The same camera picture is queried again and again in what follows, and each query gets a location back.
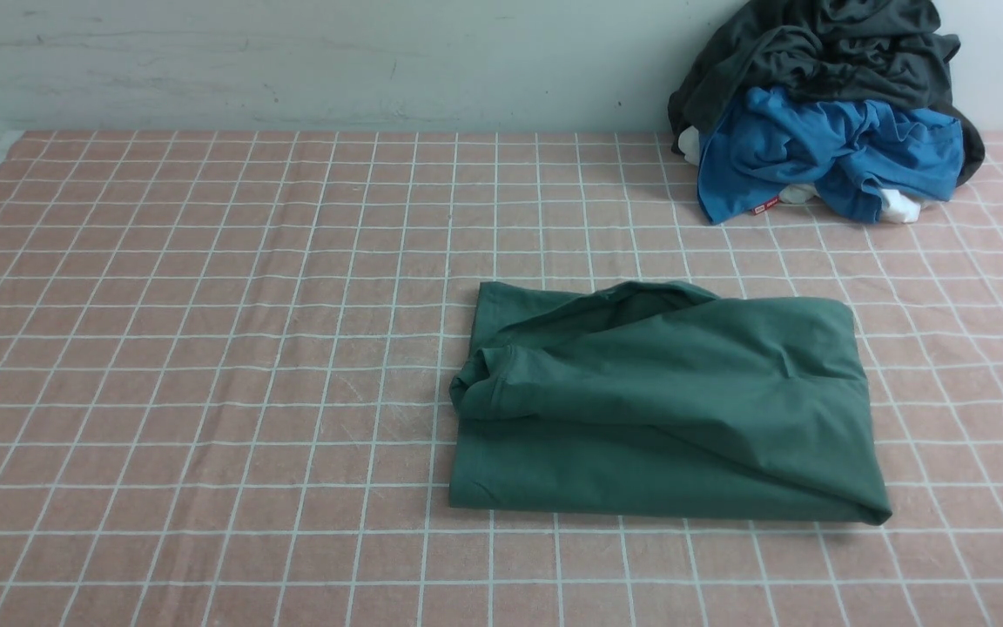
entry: red label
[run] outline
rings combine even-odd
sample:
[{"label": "red label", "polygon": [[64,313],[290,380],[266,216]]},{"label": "red label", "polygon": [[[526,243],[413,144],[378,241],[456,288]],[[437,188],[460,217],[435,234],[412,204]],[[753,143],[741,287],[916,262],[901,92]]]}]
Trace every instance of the red label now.
[{"label": "red label", "polygon": [[764,202],[759,204],[759,206],[754,207],[753,215],[762,215],[764,214],[765,211],[768,211],[772,209],[772,207],[777,206],[777,204],[780,204],[780,196],[776,196],[772,200],[769,200],[769,202]]}]

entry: crumpled clothes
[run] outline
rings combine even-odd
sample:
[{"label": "crumpled clothes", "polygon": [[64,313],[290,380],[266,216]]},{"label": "crumpled clothes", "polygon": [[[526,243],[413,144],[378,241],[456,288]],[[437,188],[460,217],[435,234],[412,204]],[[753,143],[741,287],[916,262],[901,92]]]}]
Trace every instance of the crumpled clothes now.
[{"label": "crumpled clothes", "polygon": [[[700,145],[699,129],[689,126],[680,134],[677,145],[683,151],[683,159],[691,166],[699,166]],[[815,190],[813,183],[792,183],[784,190],[780,190],[780,202],[784,204],[807,204],[811,199],[816,198],[819,191]],[[900,190],[881,190],[881,199],[884,207],[881,208],[881,219],[885,222],[892,222],[895,225],[912,225],[920,220],[920,212],[931,207],[930,199],[923,199],[916,195],[904,194]]]}]

